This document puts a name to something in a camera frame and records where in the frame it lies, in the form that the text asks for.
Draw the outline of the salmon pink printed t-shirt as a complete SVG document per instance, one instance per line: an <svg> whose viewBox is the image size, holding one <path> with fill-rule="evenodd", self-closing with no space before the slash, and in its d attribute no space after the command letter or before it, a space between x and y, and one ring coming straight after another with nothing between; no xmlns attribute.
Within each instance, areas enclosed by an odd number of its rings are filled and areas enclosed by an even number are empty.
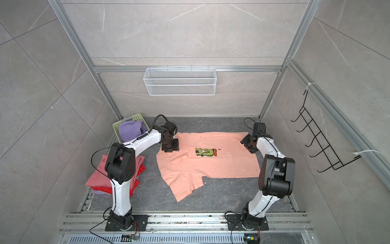
<svg viewBox="0 0 390 244"><path fill-rule="evenodd" d="M260 166L241 140L244 132L177 133L179 150L156 155L161 176L177 201L212 179L257 178Z"/></svg>

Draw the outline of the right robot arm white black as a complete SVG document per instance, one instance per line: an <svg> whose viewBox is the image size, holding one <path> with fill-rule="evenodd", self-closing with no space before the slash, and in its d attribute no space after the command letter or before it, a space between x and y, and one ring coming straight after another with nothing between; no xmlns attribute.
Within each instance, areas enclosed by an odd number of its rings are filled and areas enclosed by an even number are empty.
<svg viewBox="0 0 390 244"><path fill-rule="evenodd" d="M286 157L275 145L264 123L255 122L252 133L241 144L252 154L260 152L263 163L258 178L259 190L245 208L241 223L244 229L260 228L269 208L285 196L291 195L294 186L295 161Z"/></svg>

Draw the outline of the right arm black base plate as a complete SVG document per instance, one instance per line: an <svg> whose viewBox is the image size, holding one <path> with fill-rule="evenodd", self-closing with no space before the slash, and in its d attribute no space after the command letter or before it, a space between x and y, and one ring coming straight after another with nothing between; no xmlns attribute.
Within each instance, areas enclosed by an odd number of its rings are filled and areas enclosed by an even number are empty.
<svg viewBox="0 0 390 244"><path fill-rule="evenodd" d="M228 214L225 216L229 231L268 231L266 217L257 218L252 216L242 217L241 214Z"/></svg>

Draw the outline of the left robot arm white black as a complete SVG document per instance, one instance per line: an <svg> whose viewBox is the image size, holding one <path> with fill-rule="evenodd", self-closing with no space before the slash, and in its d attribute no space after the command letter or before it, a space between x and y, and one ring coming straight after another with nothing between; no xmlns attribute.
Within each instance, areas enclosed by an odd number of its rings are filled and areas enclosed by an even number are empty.
<svg viewBox="0 0 390 244"><path fill-rule="evenodd" d="M170 121L164 125L153 125L146 133L134 140L111 146L105 171L112 186L113 205L109 213L108 225L119 230L129 230L135 226L130 203L130 183L136 175L136 158L149 147L160 143L165 153L179 150L179 141L174 136L177 126Z"/></svg>

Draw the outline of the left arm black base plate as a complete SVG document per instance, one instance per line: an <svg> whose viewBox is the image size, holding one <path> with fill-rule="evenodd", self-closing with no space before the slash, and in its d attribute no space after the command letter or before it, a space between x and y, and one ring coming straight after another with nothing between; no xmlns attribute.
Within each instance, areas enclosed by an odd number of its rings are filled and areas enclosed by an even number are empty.
<svg viewBox="0 0 390 244"><path fill-rule="evenodd" d="M105 231L145 231L148 223L149 215L132 215L132 218L121 226L112 217L109 217L108 223L106 224Z"/></svg>

